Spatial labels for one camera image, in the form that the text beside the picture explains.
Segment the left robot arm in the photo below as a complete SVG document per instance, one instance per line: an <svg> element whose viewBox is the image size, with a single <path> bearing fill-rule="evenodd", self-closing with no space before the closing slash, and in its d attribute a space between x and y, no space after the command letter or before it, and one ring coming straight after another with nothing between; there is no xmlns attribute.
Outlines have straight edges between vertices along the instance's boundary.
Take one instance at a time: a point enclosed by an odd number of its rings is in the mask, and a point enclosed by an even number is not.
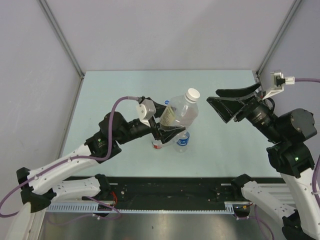
<svg viewBox="0 0 320 240"><path fill-rule="evenodd" d="M38 169L20 168L16 172L19 185L1 201L20 191L23 207L1 218L13 218L7 240L26 240L35 213L58 200L84 199L99 203L107 199L112 190L107 177L96 174L80 180L69 178L86 168L98 166L115 157L122 150L120 145L151 134L163 144L185 131L182 125L161 126L156 122L166 106L151 98L125 96L118 99L111 111L99 123L99 131L71 153Z"/></svg>

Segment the blue label Pocari bottle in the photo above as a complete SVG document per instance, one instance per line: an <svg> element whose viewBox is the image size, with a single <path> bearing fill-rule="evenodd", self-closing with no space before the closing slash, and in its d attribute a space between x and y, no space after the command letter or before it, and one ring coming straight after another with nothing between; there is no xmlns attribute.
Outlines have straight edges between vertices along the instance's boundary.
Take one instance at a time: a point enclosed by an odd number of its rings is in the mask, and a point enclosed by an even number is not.
<svg viewBox="0 0 320 240"><path fill-rule="evenodd" d="M188 148L189 140L190 133L188 131L185 131L173 145L174 150L178 153L184 153Z"/></svg>

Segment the square clear juice bottle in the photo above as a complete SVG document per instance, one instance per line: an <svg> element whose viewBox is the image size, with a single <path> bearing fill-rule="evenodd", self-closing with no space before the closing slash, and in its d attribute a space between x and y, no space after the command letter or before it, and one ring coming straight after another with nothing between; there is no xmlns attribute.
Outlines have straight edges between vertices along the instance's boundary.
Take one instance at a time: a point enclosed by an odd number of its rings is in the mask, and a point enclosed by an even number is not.
<svg viewBox="0 0 320 240"><path fill-rule="evenodd" d="M192 101L183 95L170 99L159 121L160 126L183 126L188 129L199 114L198 100Z"/></svg>

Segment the white bottle cap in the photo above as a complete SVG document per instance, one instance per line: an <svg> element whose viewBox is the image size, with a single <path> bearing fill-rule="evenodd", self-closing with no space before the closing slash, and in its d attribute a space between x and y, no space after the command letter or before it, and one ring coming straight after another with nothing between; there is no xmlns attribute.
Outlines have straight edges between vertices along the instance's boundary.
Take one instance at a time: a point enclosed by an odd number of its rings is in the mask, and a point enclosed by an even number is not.
<svg viewBox="0 0 320 240"><path fill-rule="evenodd" d="M191 100L191 101L197 101L201 94L200 92L195 89L195 88L189 88L186 92L186 96Z"/></svg>

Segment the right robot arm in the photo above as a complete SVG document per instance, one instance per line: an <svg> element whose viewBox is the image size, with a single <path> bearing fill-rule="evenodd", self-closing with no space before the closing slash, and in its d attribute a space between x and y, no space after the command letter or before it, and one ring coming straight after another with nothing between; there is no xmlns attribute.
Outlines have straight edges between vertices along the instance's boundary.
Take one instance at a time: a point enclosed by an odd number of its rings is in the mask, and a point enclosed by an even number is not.
<svg viewBox="0 0 320 240"><path fill-rule="evenodd" d="M209 105L225 123L248 120L269 142L270 165L286 183L295 203L281 203L247 174L234 178L231 196L246 199L260 207L281 226L288 240L317 240L320 237L320 198L317 187L319 166L305 142L317 134L314 115L296 108L281 116L274 112L271 99L275 90L265 92L259 84L238 89L218 89L207 98Z"/></svg>

